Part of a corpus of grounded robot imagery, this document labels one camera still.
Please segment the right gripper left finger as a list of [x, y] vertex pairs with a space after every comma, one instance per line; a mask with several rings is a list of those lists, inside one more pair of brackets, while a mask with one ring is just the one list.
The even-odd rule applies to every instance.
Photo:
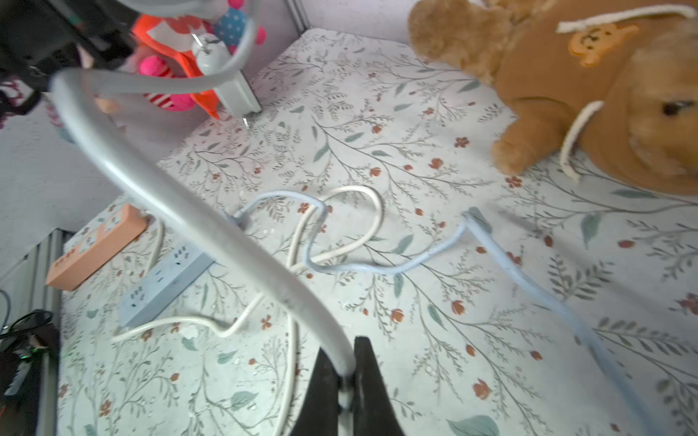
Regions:
[[340, 378], [325, 352], [318, 351], [303, 406], [290, 436], [338, 436]]

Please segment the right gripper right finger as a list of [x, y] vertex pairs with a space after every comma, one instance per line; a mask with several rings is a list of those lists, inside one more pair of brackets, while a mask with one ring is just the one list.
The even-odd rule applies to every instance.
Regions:
[[354, 339], [356, 374], [354, 375], [354, 435], [403, 436], [390, 402], [371, 341]]

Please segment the blue power strip with cord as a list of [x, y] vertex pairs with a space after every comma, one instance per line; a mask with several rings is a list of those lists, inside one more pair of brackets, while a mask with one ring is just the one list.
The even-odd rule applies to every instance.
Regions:
[[[471, 233], [487, 252], [499, 264], [502, 270], [525, 292], [538, 301], [543, 307], [554, 312], [563, 322], [567, 323], [575, 332], [576, 337], [590, 350], [594, 356], [596, 364], [614, 385], [614, 388], [625, 400], [628, 408], [632, 411], [636, 420], [643, 426], [643, 431], [647, 435], [661, 434], [660, 426], [652, 418], [643, 400], [636, 394], [630, 383], [625, 378], [620, 365], [614, 356], [607, 350], [598, 339], [591, 327], [577, 314], [575, 314], [565, 303], [549, 294], [533, 279], [521, 272], [514, 263], [506, 256], [503, 249], [494, 241], [491, 236], [489, 224], [483, 220], [481, 214], [476, 209], [470, 209], [464, 213], [463, 219], [456, 232], [449, 239], [438, 243], [427, 251], [418, 254], [412, 260], [392, 267], [368, 265], [367, 263], [345, 263], [344, 265], [321, 265], [321, 261], [333, 259], [344, 254], [348, 254], [363, 246], [366, 241], [372, 239], [379, 230], [384, 218], [384, 207], [379, 194], [373, 188], [367, 186], [355, 186], [354, 192], [368, 197], [376, 208], [374, 223], [365, 237], [355, 241], [352, 245], [347, 245], [334, 252], [327, 252], [316, 257], [312, 257], [309, 252], [303, 254], [301, 263], [296, 261], [296, 249], [298, 241], [303, 234], [306, 223], [300, 222], [296, 227], [292, 249], [289, 252], [289, 268], [292, 271], [300, 271], [304, 267], [321, 273], [339, 272], [364, 272], [381, 275], [398, 275], [418, 267], [427, 260], [453, 247], [465, 233]], [[150, 272], [143, 278], [140, 284], [123, 299], [121, 306], [121, 326], [125, 332], [116, 336], [116, 341], [121, 342], [140, 334], [148, 329], [159, 325], [164, 325], [168, 321], [161, 317], [161, 312], [180, 296], [181, 292], [196, 280], [210, 265], [213, 259], [196, 245], [184, 243], [174, 248], [165, 260], [154, 262]]]

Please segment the pink power strip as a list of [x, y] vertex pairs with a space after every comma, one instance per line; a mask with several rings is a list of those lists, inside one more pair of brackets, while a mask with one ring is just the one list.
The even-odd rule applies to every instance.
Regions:
[[47, 286], [74, 291], [105, 263], [120, 253], [147, 228], [145, 215], [132, 205], [124, 205], [98, 227], [67, 250], [49, 268]]

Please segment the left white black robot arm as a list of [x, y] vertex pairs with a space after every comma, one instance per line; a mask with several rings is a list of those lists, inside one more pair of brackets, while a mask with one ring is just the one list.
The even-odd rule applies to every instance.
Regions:
[[3, 1], [1, 116], [30, 113], [51, 77], [81, 67], [83, 56], [99, 69], [123, 65], [136, 49], [138, 16], [118, 1]]

